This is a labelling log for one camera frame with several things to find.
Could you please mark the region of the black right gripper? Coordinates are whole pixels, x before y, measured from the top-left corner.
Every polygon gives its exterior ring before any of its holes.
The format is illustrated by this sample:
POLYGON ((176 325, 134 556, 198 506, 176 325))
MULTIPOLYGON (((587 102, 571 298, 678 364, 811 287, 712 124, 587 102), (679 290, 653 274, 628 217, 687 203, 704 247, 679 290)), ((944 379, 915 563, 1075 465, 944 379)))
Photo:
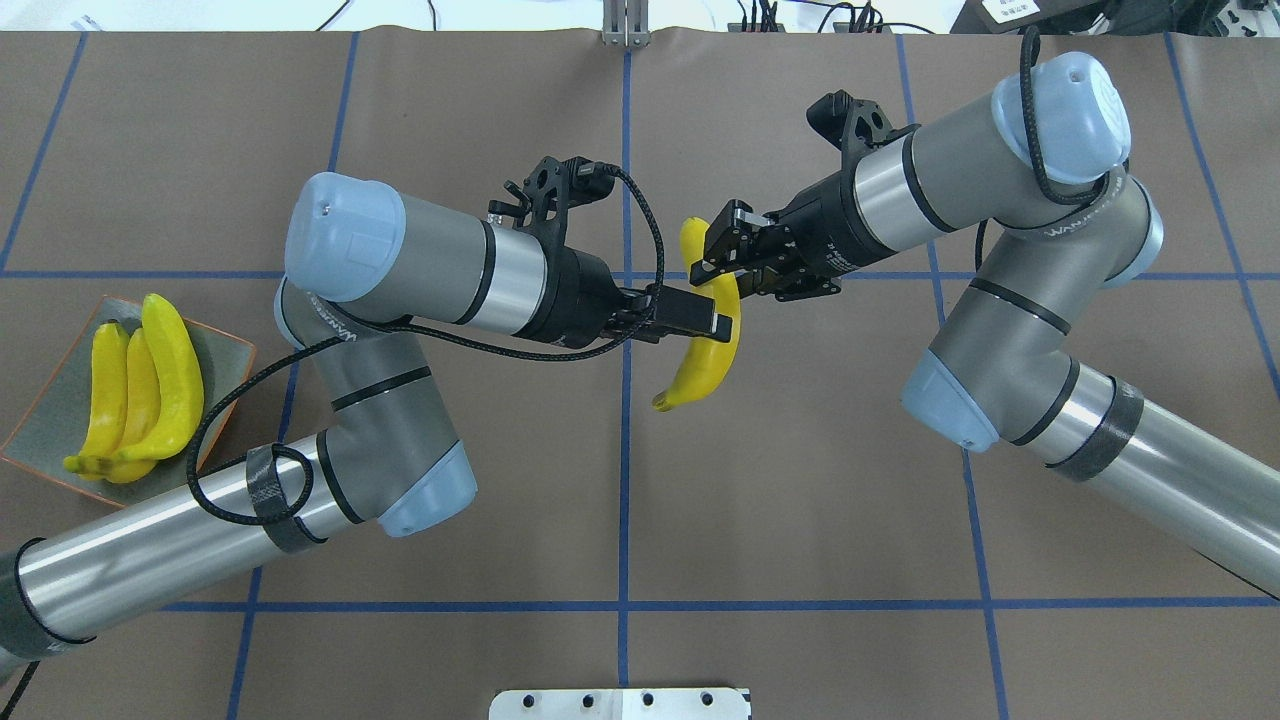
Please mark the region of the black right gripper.
POLYGON ((690 284, 727 277, 739 291, 780 301, 835 293, 832 281, 881 260, 881 242, 861 220, 850 186, 842 176, 828 176, 767 214, 730 200, 705 231, 690 284))

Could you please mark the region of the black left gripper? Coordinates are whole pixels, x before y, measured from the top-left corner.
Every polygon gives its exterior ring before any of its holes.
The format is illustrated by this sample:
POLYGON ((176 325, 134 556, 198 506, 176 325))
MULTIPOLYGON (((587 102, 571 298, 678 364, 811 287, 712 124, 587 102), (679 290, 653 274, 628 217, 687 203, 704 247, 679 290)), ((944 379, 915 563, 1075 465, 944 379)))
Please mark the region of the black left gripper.
MULTIPOLYGON (((635 328, 644 301, 621 290, 599 258, 562 247, 556 255, 556 292, 540 324, 540 341, 564 348, 586 348, 596 340, 616 340, 635 328)), ((719 313, 716 301, 692 292, 659 292, 649 302, 644 341, 667 336, 728 343, 735 320, 719 313)))

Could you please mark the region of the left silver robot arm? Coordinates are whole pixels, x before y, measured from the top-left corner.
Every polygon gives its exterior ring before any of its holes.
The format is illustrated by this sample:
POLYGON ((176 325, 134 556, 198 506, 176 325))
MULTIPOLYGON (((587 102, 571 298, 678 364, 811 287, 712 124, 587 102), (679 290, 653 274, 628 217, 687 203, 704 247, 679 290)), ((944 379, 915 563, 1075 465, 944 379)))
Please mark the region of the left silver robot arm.
POLYGON ((274 299, 280 333, 312 357, 334 420, 250 450, 155 498, 3 555, 3 675, 100 632, 376 520, 392 537, 456 515, 477 484, 419 343, 430 322, 552 345, 541 363, 668 334, 733 348, 728 301, 618 287, 571 249, 575 208, 607 199, 618 167, 545 158, 476 218, 371 179, 310 178, 291 217, 274 299))

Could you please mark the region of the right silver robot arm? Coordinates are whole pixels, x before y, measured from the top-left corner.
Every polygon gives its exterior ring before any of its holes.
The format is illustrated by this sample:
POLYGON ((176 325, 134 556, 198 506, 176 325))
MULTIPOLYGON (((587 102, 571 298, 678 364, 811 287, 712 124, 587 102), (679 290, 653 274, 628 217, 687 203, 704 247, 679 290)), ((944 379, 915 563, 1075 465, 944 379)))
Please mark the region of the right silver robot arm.
POLYGON ((1164 242, 1128 170, 1132 128, 1105 65, 1036 63, 927 126, 844 91, 806 110, 838 170, 780 210, 728 201, 689 261, 741 297, 838 292, 842 275, 982 222, 1001 236, 905 384, 902 406, 955 445, 1006 441, 1179 537, 1267 594, 1279 585, 1277 471, 1064 348, 1091 300, 1164 242))

